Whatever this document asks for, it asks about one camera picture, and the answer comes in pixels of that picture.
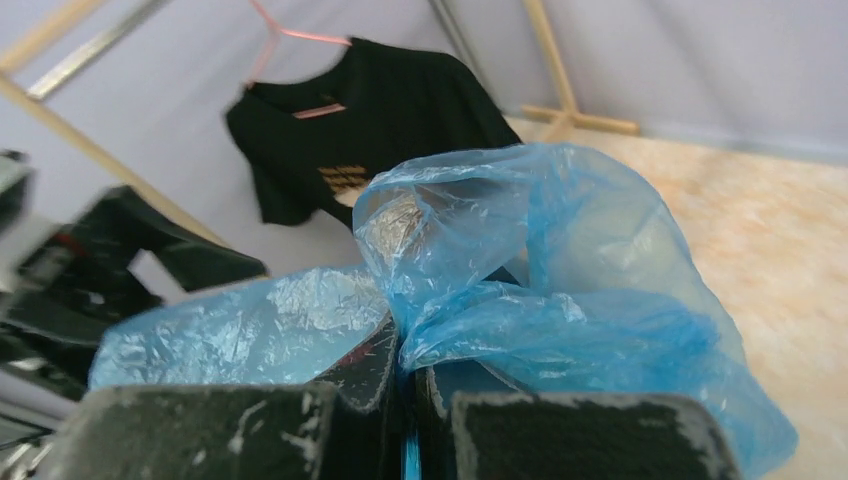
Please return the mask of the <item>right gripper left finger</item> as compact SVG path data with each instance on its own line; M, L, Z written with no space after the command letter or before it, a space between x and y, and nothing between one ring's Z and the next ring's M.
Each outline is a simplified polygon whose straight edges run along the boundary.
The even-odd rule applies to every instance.
M122 386L87 394L40 479L396 479L390 320L301 385Z

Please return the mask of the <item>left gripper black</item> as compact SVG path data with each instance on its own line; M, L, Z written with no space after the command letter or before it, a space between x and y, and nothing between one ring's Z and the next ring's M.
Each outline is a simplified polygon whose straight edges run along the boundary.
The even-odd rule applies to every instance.
M268 274L262 261L177 225L129 186L107 190L86 212L86 253L66 225L35 233L33 178L24 153L2 150L1 370L61 397L83 396L108 327L162 305L125 269L139 252L186 292Z

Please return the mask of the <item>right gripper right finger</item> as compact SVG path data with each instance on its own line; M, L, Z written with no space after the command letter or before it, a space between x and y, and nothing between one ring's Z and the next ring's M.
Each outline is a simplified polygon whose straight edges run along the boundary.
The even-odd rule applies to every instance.
M423 479L738 479L709 412L671 394L542 393L476 361L413 376Z

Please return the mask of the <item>blue plastic trash bag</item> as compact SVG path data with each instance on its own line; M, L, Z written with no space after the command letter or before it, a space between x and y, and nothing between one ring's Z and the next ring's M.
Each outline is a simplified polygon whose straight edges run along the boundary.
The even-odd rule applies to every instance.
M361 194L353 232L360 265L111 327L89 387L299 384L391 319L405 373L480 360L536 392L688 395L750 479L797 448L659 193L597 150L524 144L406 161Z

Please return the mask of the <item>pink clothes hanger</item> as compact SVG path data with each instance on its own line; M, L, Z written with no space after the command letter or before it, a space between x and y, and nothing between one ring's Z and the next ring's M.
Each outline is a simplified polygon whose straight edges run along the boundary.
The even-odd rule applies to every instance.
M266 31L249 68L242 94L276 101L296 119L348 109L335 72L345 68L350 37L337 28L337 1L297 1L293 7L252 1Z

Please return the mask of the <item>black printed t-shirt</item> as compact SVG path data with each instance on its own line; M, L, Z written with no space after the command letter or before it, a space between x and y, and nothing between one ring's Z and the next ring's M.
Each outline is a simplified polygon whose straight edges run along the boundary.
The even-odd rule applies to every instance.
M281 226L317 211L350 225L354 192L382 172L519 142L459 59L360 38L312 79L247 86L225 121L248 163L260 219Z

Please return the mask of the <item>wooden clothes rack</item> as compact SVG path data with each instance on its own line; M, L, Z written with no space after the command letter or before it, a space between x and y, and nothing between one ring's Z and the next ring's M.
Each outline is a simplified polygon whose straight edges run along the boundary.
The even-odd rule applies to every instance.
M337 28L378 42L453 52L430 1L337 1ZM501 106L551 103L553 87L521 1L449 1L472 51L499 79ZM1 57L66 1L1 1ZM1 77L26 90L89 37L143 1L108 1L26 66ZM167 1L43 106L158 192L276 275L362 259L352 234L327 214L300 227L264 225L247 164L230 139L224 111L240 95L266 37L248 1ZM31 208L71 219L101 190L121 183L1 91L1 149L29 154L36 168Z

